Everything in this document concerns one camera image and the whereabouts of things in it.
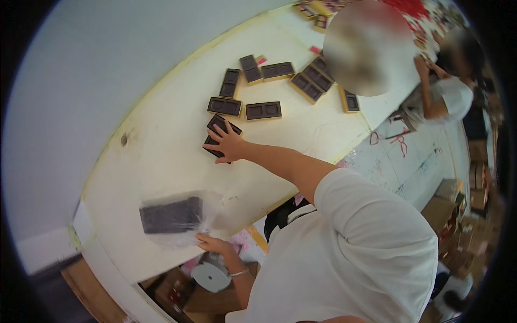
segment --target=wrist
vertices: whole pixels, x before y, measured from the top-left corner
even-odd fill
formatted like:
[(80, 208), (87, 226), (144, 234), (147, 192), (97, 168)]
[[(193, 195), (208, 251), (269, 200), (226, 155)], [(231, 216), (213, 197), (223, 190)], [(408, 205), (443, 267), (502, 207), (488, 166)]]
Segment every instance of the wrist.
[(219, 254), (223, 258), (233, 257), (233, 256), (237, 255), (237, 253), (235, 252), (235, 249), (233, 249), (233, 245), (229, 242), (226, 243), (223, 250), (221, 250), (221, 252), (219, 252)]
[(253, 151), (253, 146), (256, 144), (243, 141), (240, 147), (240, 159), (250, 160), (250, 153)]

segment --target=fingers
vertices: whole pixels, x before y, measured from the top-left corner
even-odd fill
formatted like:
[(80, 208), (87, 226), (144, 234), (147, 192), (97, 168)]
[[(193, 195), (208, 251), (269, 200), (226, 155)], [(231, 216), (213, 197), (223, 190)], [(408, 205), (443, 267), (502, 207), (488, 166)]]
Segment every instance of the fingers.
[(219, 128), (218, 125), (214, 125), (214, 128), (215, 130), (217, 131), (217, 133), (219, 133), (219, 135), (221, 135), (221, 137), (226, 137), (228, 134), (226, 132), (224, 132), (224, 130), (222, 130), (221, 128)]
[(222, 163), (230, 163), (230, 161), (228, 158), (226, 158), (226, 156), (219, 157), (218, 159), (216, 159), (216, 164), (222, 164)]
[(206, 243), (206, 242), (200, 242), (197, 244), (197, 246), (199, 248), (203, 249), (204, 251), (210, 251), (209, 247), (208, 247), (208, 243)]
[(212, 240), (215, 239), (215, 238), (212, 238), (211, 236), (209, 236), (206, 233), (198, 233), (198, 234), (196, 234), (195, 238), (197, 240), (199, 240), (199, 241), (204, 242), (204, 243), (210, 243)]
[(221, 140), (222, 140), (221, 136), (218, 136), (215, 132), (211, 131), (210, 129), (206, 129), (206, 132), (208, 132), (208, 135), (210, 136), (210, 138), (217, 141), (218, 143), (221, 142)]
[(210, 150), (220, 151), (221, 146), (220, 146), (220, 145), (209, 145), (209, 144), (203, 144), (203, 148), (210, 149)]
[(224, 120), (224, 125), (226, 126), (226, 130), (228, 131), (228, 133), (232, 133), (232, 132), (235, 132), (233, 131), (233, 128), (232, 126), (230, 126), (230, 122), (228, 120)]

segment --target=dark brown tray insert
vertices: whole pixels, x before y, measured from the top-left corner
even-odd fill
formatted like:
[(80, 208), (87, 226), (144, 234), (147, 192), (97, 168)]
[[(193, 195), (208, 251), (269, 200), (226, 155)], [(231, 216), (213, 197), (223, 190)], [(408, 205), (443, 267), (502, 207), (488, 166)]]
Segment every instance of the dark brown tray insert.
[[(219, 128), (221, 128), (224, 132), (228, 133), (228, 130), (226, 129), (226, 125), (224, 124), (224, 118), (221, 117), (220, 115), (218, 114), (215, 114), (212, 119), (210, 120), (210, 122), (206, 125), (206, 127), (208, 129), (210, 129), (211, 131), (215, 132), (217, 135), (219, 135), (217, 133), (217, 130), (216, 128), (214, 128), (214, 125), (218, 125)], [(230, 126), (232, 126), (232, 129), (233, 131), (235, 131), (235, 133), (237, 133), (238, 135), (240, 135), (242, 133), (242, 130), (240, 130), (236, 125), (234, 125), (233, 123), (230, 123)]]
[(255, 62), (255, 57), (253, 57), (253, 55), (245, 56), (239, 59), (239, 61), (244, 71), (246, 81), (248, 83), (255, 82), (262, 78), (257, 63)]
[[(208, 144), (208, 145), (219, 145), (219, 143), (215, 140), (212, 139), (212, 137), (208, 136), (205, 140), (205, 144)], [(203, 147), (203, 149), (205, 149), (207, 152), (211, 153), (212, 155), (216, 156), (217, 158), (219, 157), (224, 157), (224, 154), (220, 151), (217, 151), (217, 150), (212, 150), (212, 149), (206, 149)]]
[(334, 80), (331, 76), (330, 76), (330, 73), (328, 72), (328, 69), (327, 69), (327, 63), (325, 62), (325, 60), (321, 57), (321, 56), (318, 56), (316, 57), (312, 62), (311, 62), (312, 65), (314, 65), (315, 67), (317, 67), (321, 72), (323, 72), (325, 74), (326, 77), (328, 77), (329, 79), (331, 80)]
[(208, 111), (213, 113), (238, 116), (242, 102), (232, 99), (211, 97), (208, 103)]
[(146, 234), (182, 233), (194, 230), (203, 218), (203, 201), (197, 197), (140, 209)]
[(278, 118), (282, 116), (280, 102), (264, 102), (246, 104), (246, 119), (258, 120), (266, 118)]
[(267, 81), (267, 79), (276, 78), (278, 76), (294, 74), (294, 68), (290, 61), (262, 66), (261, 69), (265, 81)]
[(312, 84), (308, 79), (305, 78), (305, 76), (300, 73), (296, 74), (291, 82), (314, 102), (316, 102), (323, 94), (323, 92), (317, 86)]
[(321, 73), (311, 65), (305, 67), (305, 70), (303, 70), (302, 73), (325, 92), (328, 91), (334, 83), (334, 81), (330, 80), (323, 73)]
[(359, 105), (357, 104), (357, 97), (355, 94), (345, 91), (346, 104), (348, 105), (349, 111), (359, 111)]
[(228, 68), (226, 70), (223, 84), (221, 85), (221, 91), (219, 92), (220, 97), (234, 98), (239, 74), (240, 70), (238, 69)]

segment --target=white t-shirt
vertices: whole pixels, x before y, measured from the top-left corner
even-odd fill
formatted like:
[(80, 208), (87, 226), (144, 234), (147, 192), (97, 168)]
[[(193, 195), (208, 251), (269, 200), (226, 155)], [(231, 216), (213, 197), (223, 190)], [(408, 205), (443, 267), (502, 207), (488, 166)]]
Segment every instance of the white t-shirt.
[(418, 322), (433, 290), (437, 236), (397, 195), (340, 168), (316, 188), (318, 211), (281, 229), (248, 308), (227, 323)]
[(449, 114), (438, 119), (424, 118), (421, 85), (402, 103), (402, 108), (411, 119), (428, 125), (461, 121), (472, 105), (474, 93), (459, 78), (452, 76), (431, 85), (431, 102), (435, 103), (440, 99), (444, 100)]

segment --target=person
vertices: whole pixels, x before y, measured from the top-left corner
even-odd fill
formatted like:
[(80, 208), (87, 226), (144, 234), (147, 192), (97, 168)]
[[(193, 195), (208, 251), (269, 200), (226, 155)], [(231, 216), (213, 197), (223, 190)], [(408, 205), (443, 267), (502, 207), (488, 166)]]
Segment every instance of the person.
[[(439, 262), (439, 271), (440, 267), (445, 266)], [(442, 315), (440, 320), (451, 319), (467, 309), (469, 303), (467, 295), (474, 284), (474, 278), (471, 274), (467, 275), (463, 268), (460, 268), (459, 274), (465, 279), (448, 276), (441, 290), (433, 299), (434, 306)]]
[(482, 78), (483, 50), (465, 29), (455, 30), (450, 38), (455, 39), (454, 44), (448, 44), (439, 55), (440, 65), (444, 68), (422, 56), (414, 58), (421, 82), (401, 108), (417, 124), (460, 121), (474, 99), (473, 89)]
[(228, 242), (197, 235), (199, 247), (222, 255), (244, 309), (226, 322), (418, 322), (438, 261), (437, 236), (424, 217), (352, 170), (247, 142), (225, 125), (228, 133), (208, 130), (218, 145), (203, 145), (224, 153), (216, 163), (254, 162), (310, 203), (271, 235), (254, 282)]

